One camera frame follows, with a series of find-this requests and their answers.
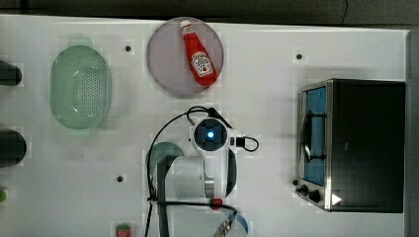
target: bottle cap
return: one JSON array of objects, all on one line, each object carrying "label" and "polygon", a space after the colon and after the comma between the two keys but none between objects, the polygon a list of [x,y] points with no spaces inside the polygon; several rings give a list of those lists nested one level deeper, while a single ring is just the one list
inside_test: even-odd
[{"label": "bottle cap", "polygon": [[182,22],[180,23],[181,28],[184,28],[184,27],[186,27],[186,26],[188,26],[188,25],[190,25],[190,24],[191,24],[191,22],[190,22],[190,21],[188,21],[188,20],[182,21]]}]

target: green colander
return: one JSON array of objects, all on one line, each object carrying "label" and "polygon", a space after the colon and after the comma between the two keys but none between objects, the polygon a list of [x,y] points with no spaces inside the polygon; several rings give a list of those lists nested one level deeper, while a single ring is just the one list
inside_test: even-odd
[{"label": "green colander", "polygon": [[111,71],[99,52],[72,46],[51,68],[50,106],[55,118],[72,129],[99,123],[111,105]]}]

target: white table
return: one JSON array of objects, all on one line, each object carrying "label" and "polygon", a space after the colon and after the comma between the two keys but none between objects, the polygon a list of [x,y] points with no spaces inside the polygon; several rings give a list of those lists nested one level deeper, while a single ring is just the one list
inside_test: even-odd
[{"label": "white table", "polygon": [[[214,105],[261,142],[258,152],[238,157],[237,187],[226,201],[246,216],[249,236],[403,235],[402,213],[326,213],[297,197],[291,182],[298,89],[332,77],[404,80],[406,31],[210,24],[224,45],[224,68],[212,88],[185,100],[164,92],[146,66],[148,40],[161,24],[0,16],[0,60],[24,72],[23,84],[0,87],[0,126],[14,127],[30,144],[22,165],[0,170],[9,194],[0,205],[0,236],[114,236],[120,221],[142,236],[145,152],[164,122],[196,104]],[[62,126],[49,109],[52,62],[78,38],[92,39],[113,73],[110,112],[85,132]],[[176,122],[161,140],[186,142],[187,125]],[[123,183],[115,181],[120,174]],[[184,213],[177,236],[211,236],[223,219],[177,208]],[[202,221],[183,221],[191,218]],[[157,236],[156,214],[151,227]]]}]

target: red ketchup bottle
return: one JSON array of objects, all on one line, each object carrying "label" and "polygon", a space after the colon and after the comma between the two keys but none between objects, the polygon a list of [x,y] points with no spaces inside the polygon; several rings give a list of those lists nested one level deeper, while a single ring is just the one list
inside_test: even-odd
[{"label": "red ketchup bottle", "polygon": [[198,84],[208,87],[215,82],[217,76],[212,60],[192,28],[191,22],[183,21],[180,26],[192,74]]}]

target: metal handle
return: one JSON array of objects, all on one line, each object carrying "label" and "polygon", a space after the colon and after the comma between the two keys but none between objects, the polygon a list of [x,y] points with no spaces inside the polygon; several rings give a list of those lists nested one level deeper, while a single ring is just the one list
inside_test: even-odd
[{"label": "metal handle", "polygon": [[326,118],[326,114],[315,114],[312,111],[308,111],[307,115],[304,118],[302,123],[301,136],[302,143],[301,149],[304,154],[304,158],[307,162],[310,162],[312,159],[324,159],[324,154],[318,156],[311,155],[311,134],[312,134],[312,119],[315,117]]}]

